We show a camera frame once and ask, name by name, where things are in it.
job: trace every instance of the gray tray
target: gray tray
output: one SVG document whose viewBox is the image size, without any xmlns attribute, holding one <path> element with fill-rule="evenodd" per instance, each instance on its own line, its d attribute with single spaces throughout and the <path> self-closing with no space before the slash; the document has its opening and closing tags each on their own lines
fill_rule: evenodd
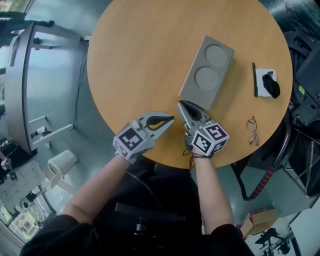
<svg viewBox="0 0 320 256">
<path fill-rule="evenodd" d="M 209 110 L 235 51 L 205 36 L 180 90 L 179 97 Z"/>
</svg>

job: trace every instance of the black pen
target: black pen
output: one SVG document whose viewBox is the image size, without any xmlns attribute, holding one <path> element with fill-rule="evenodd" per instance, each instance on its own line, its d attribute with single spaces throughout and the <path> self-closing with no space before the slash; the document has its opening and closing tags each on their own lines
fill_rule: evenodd
<svg viewBox="0 0 320 256">
<path fill-rule="evenodd" d="M 256 65 L 252 62 L 253 68 L 253 80 L 254 80 L 254 97 L 258 96 L 258 86 L 257 86 L 257 75 L 256 75 Z"/>
</svg>

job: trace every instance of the eyeglasses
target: eyeglasses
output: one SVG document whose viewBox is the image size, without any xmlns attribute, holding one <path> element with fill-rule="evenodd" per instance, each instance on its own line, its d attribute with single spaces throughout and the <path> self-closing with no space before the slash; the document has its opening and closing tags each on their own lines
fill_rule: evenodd
<svg viewBox="0 0 320 256">
<path fill-rule="evenodd" d="M 251 146 L 258 146 L 259 143 L 259 138 L 258 135 L 256 134 L 257 131 L 257 122 L 256 118 L 253 116 L 252 119 L 248 120 L 246 123 L 246 127 L 252 134 L 249 137 L 249 143 Z"/>
</svg>

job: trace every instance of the round wooden table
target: round wooden table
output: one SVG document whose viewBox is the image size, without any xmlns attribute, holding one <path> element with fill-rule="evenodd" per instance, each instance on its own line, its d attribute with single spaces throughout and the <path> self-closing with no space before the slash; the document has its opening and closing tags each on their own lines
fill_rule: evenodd
<svg viewBox="0 0 320 256">
<path fill-rule="evenodd" d="M 87 73 L 94 102 L 118 133 L 147 111 L 175 117 L 145 156 L 188 168 L 185 128 L 178 115 L 179 91 L 205 35 L 235 50 L 209 117 L 230 139 L 214 155 L 217 167 L 261 147 L 280 124 L 289 104 L 293 72 L 283 33 L 257 0 L 113 0 L 93 32 Z M 252 62 L 275 69 L 281 94 L 254 97 Z M 247 120 L 256 118 L 259 146 L 249 145 Z"/>
</svg>

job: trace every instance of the gray floor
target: gray floor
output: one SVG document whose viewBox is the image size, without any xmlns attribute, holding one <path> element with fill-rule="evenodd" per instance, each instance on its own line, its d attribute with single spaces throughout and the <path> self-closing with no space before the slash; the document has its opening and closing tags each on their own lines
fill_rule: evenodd
<svg viewBox="0 0 320 256">
<path fill-rule="evenodd" d="M 91 35 L 96 22 L 110 0 L 35 0 L 27 18 L 54 20 L 57 25 L 82 36 Z M 49 129 L 73 124 L 81 62 L 85 47 L 64 39 L 47 37 L 45 42 L 56 47 L 33 51 L 28 74 L 27 104 L 29 119 L 47 116 Z M 70 170 L 66 181 L 80 188 L 113 156 L 113 132 L 100 116 L 93 98 L 86 70 L 84 54 L 83 77 L 79 90 L 77 126 L 51 142 L 51 148 L 41 147 L 35 160 L 45 171 L 48 159 L 70 150 L 78 163 Z M 274 206 L 281 216 L 291 215 L 308 208 L 311 203 L 282 171 L 277 172 L 256 200 L 242 199 L 237 180 L 230 166 L 218 169 L 221 182 L 231 201 L 235 222 L 245 218 L 249 211 Z M 248 167 L 242 174 L 248 194 L 260 181 L 264 172 Z"/>
</svg>

